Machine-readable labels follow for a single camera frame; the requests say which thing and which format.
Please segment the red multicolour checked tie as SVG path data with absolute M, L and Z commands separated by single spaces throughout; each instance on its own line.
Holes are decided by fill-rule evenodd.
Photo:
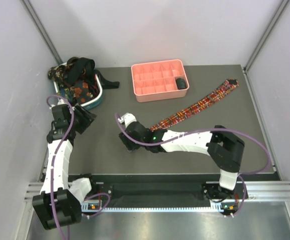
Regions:
M 156 131 L 160 129 L 168 129 L 198 113 L 205 110 L 208 107 L 211 107 L 215 103 L 219 102 L 227 95 L 229 95 L 233 90 L 239 87 L 237 79 L 226 79 L 221 85 L 219 85 L 211 93 L 203 97 L 201 100 L 195 102 L 194 104 L 184 108 L 183 110 L 178 111 L 177 113 L 161 120 L 159 123 L 153 125 L 150 130 Z

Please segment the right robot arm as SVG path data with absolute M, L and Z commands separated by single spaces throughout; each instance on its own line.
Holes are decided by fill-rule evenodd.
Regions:
M 119 138 L 132 152 L 145 148 L 152 153 L 190 152 L 211 157 L 220 169 L 218 192 L 224 198 L 236 193 L 245 143 L 235 134 L 217 125 L 217 130 L 176 132 L 167 129 L 151 131 L 136 120 L 118 120 Z

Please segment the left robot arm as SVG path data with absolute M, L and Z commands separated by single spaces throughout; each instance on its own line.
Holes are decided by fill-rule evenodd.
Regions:
M 44 229 L 69 226 L 81 221 L 84 198 L 97 195 L 98 186 L 89 177 L 68 182 L 70 155 L 76 134 L 82 134 L 96 115 L 80 105 L 52 107 L 54 120 L 47 135 L 48 165 L 40 194 L 33 197 L 34 210 Z

